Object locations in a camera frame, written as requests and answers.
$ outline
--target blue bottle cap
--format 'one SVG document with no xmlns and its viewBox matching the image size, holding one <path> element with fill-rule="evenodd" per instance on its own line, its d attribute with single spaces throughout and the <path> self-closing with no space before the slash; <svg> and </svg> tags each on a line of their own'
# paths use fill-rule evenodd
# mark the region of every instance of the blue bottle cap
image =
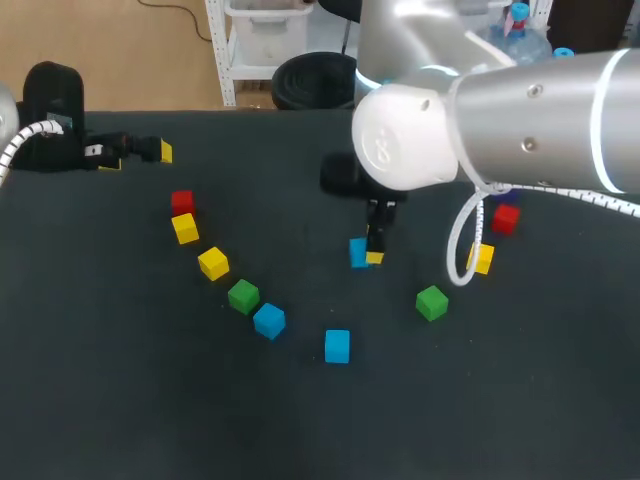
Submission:
<svg viewBox="0 0 640 480">
<path fill-rule="evenodd" d="M 511 5 L 511 16 L 516 22 L 522 22 L 529 18 L 530 11 L 531 9 L 526 3 L 517 2 Z"/>
<path fill-rule="evenodd" d="M 575 57 L 576 54 L 570 48 L 561 47 L 561 48 L 556 48 L 553 51 L 553 56 L 554 57 Z"/>
</svg>

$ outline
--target red cube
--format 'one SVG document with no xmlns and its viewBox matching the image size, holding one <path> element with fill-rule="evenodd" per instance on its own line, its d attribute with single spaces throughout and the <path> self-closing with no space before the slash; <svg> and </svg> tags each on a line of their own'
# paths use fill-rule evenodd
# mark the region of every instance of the red cube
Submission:
<svg viewBox="0 0 640 480">
<path fill-rule="evenodd" d="M 171 194 L 171 210 L 174 217 L 185 213 L 190 213 L 195 217 L 196 205 L 193 202 L 193 192 L 191 190 L 173 192 Z"/>
<path fill-rule="evenodd" d="M 493 217 L 491 230 L 497 233 L 511 235 L 513 233 L 513 230 L 516 228 L 519 217 L 519 208 L 512 207 L 511 205 L 500 205 L 496 209 L 496 214 Z"/>
</svg>

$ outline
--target power cord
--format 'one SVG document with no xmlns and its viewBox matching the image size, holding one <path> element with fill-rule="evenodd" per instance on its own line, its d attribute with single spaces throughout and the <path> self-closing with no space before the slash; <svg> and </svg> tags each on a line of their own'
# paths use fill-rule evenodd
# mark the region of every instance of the power cord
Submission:
<svg viewBox="0 0 640 480">
<path fill-rule="evenodd" d="M 495 191 L 502 193 L 509 192 L 511 189 L 522 190 L 534 190 L 536 192 L 553 193 L 563 197 L 570 197 L 582 202 L 591 203 L 598 207 L 613 210 L 615 212 L 629 215 L 632 217 L 640 218 L 640 205 L 635 203 L 620 200 L 619 198 L 604 195 L 598 192 L 592 192 L 590 190 L 571 190 L 567 188 L 552 188 L 552 187 L 533 187 L 530 185 L 511 185 L 508 183 L 495 183 L 491 185 Z M 467 200 L 464 204 L 458 217 L 453 223 L 451 228 L 451 234 L 449 235 L 449 241 L 447 242 L 447 273 L 454 285 L 462 287 L 468 284 L 476 271 L 478 265 L 478 253 L 480 251 L 480 244 L 482 243 L 482 228 L 484 224 L 484 207 L 483 200 L 489 196 L 489 193 L 482 191 L 478 185 L 476 185 L 476 192 Z M 473 242 L 473 256 L 471 258 L 471 264 L 464 276 L 460 277 L 456 269 L 456 250 L 458 248 L 458 241 L 460 240 L 460 232 L 462 227 L 466 223 L 471 213 L 477 209 L 476 213 L 476 231 Z"/>
<path fill-rule="evenodd" d="M 11 139 L 0 155 L 0 186 L 4 183 L 9 173 L 9 164 L 20 147 L 31 137 L 42 135 L 63 135 L 64 131 L 55 120 L 44 120 L 42 122 L 32 123 L 20 130 L 15 137 Z"/>
<path fill-rule="evenodd" d="M 152 8 L 176 8 L 178 10 L 184 10 L 185 12 L 187 12 L 189 15 L 191 15 L 191 18 L 193 19 L 193 25 L 195 26 L 196 29 L 196 34 L 198 35 L 198 37 L 200 37 L 200 40 L 203 40 L 205 42 L 211 43 L 211 39 L 204 37 L 201 33 L 200 33 L 200 27 L 198 27 L 198 19 L 196 18 L 195 14 L 189 10 L 187 7 L 184 7 L 182 5 L 173 5 L 170 3 L 164 4 L 164 5 L 159 5 L 156 3 L 147 3 L 144 2 L 143 0 L 136 0 L 140 5 L 144 6 L 144 7 L 152 7 Z"/>
</svg>

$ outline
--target white container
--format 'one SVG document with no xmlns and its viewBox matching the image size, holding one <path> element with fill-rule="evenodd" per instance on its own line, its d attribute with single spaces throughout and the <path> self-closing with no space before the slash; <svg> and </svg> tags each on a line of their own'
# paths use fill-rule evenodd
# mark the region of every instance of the white container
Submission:
<svg viewBox="0 0 640 480">
<path fill-rule="evenodd" d="M 236 29 L 245 65 L 277 67 L 307 51 L 307 23 L 313 5 L 293 8 L 296 0 L 226 0 L 225 12 Z M 277 3 L 289 9 L 264 10 Z"/>
</svg>

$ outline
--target green cube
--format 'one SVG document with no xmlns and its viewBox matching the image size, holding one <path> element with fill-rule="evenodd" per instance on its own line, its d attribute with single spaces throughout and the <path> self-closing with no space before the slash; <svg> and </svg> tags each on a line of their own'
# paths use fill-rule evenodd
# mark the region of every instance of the green cube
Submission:
<svg viewBox="0 0 640 480">
<path fill-rule="evenodd" d="M 416 298 L 416 308 L 430 322 L 447 313 L 448 307 L 449 299 L 435 285 L 420 292 Z"/>
<path fill-rule="evenodd" d="M 243 315 L 249 315 L 256 305 L 260 303 L 258 287 L 251 285 L 246 280 L 240 280 L 229 290 L 229 305 Z"/>
</svg>

